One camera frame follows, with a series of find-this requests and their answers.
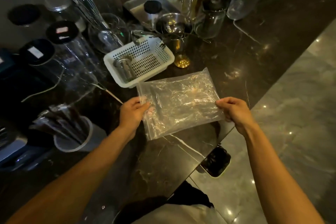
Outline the small shaker with black cap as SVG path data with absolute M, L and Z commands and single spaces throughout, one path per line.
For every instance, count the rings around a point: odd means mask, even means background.
M 161 2 L 157 0 L 148 0 L 144 3 L 144 10 L 147 14 L 150 29 L 154 29 L 159 14 L 162 11 Z

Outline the person's right hand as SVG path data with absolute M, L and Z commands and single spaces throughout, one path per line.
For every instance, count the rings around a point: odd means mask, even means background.
M 227 100 L 228 102 L 228 116 L 225 116 L 225 119 L 233 122 L 237 131 L 244 138 L 251 139 L 258 126 L 247 103 L 242 99 L 234 97 L 226 97 L 219 100 Z

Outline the steel rectangular tray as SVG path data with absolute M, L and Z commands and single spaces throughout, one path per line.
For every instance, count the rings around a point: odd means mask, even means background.
M 150 20 L 149 15 L 145 12 L 144 4 L 149 0 L 128 0 L 123 4 L 123 8 L 129 12 L 139 22 L 148 22 Z M 168 13 L 180 13 L 180 10 L 176 8 L 168 0 L 155 0 L 161 3 L 162 10 L 159 12 L 158 17 Z

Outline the clear plastic zip bag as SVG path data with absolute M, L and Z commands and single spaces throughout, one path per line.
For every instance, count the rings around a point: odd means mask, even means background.
M 136 89 L 141 103 L 150 103 L 143 116 L 148 141 L 225 118 L 216 105 L 219 95 L 208 68 L 183 76 L 140 82 Z

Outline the clear glass jar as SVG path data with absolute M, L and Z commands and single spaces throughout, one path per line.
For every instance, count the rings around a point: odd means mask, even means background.
M 215 38 L 221 31 L 227 7 L 223 0 L 202 0 L 194 24 L 196 35 L 201 39 Z

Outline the person's left forearm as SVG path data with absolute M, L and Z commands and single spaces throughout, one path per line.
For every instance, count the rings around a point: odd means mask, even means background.
M 119 125 L 95 150 L 15 212 L 6 224 L 76 224 L 126 144 L 134 138 L 136 129 Z

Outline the gold bar jigger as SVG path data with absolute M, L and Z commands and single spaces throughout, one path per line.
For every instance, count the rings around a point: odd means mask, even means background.
M 187 57 L 186 50 L 188 46 L 188 36 L 183 35 L 168 35 L 166 42 L 167 47 L 174 55 L 174 65 L 178 68 L 187 68 L 190 65 L 190 59 Z

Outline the person's right forearm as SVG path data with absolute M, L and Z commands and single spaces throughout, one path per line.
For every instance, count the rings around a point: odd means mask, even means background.
M 244 125 L 249 162 L 268 224 L 325 224 L 255 122 Z

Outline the steel mixing bowl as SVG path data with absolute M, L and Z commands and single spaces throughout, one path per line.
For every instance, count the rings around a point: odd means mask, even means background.
M 161 34 L 190 34 L 194 30 L 194 24 L 183 14 L 166 13 L 157 19 L 154 30 Z

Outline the person's left hand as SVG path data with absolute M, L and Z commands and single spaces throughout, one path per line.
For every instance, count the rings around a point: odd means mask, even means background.
M 130 141 L 135 137 L 136 130 L 139 127 L 143 116 L 137 116 L 136 103 L 141 103 L 140 97 L 134 97 L 126 101 L 120 108 L 119 125 Z

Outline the white perforated plastic basket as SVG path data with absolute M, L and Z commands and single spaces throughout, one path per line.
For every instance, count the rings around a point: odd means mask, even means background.
M 103 61 L 109 73 L 118 86 L 133 88 L 139 82 L 144 82 L 161 73 L 174 62 L 174 54 L 160 38 L 147 35 L 139 39 L 140 45 L 129 43 L 105 54 Z M 131 81 L 123 78 L 122 73 L 114 65 L 120 57 L 131 57 L 130 67 L 136 77 Z

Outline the clear glass bowl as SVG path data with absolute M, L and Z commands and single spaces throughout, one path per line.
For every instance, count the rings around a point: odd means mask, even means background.
M 88 38 L 95 49 L 107 54 L 131 41 L 130 30 L 120 17 L 111 13 L 101 15 L 109 29 L 98 30 L 92 25 L 88 28 Z

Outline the small steel cup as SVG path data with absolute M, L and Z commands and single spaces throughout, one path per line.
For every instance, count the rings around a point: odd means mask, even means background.
M 136 79 L 136 74 L 131 66 L 132 57 L 129 55 L 119 57 L 113 61 L 113 66 L 120 73 L 125 82 L 131 82 Z

